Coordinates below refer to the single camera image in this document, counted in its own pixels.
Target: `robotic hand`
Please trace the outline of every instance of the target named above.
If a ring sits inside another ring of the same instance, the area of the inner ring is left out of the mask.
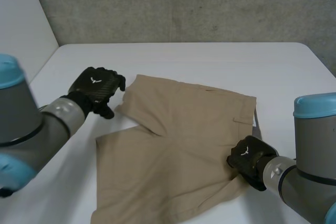
[[[335,109],[336,93],[296,99],[297,161],[279,156],[265,142],[247,136],[232,148],[227,163],[255,189],[268,189],[310,223],[335,224]],[[331,114],[321,114],[321,110]]]
[[[255,189],[265,191],[262,172],[265,162],[278,156],[275,149],[254,136],[247,136],[232,148],[226,162],[236,168]]]
[[[89,112],[114,117],[109,99],[125,77],[87,68],[67,95],[38,109],[16,59],[0,54],[0,197],[26,186],[83,125]]]
[[[85,112],[93,111],[105,119],[112,119],[114,112],[108,107],[110,98],[117,88],[125,91],[126,79],[116,71],[89,67],[76,79],[63,98],[83,104]]]

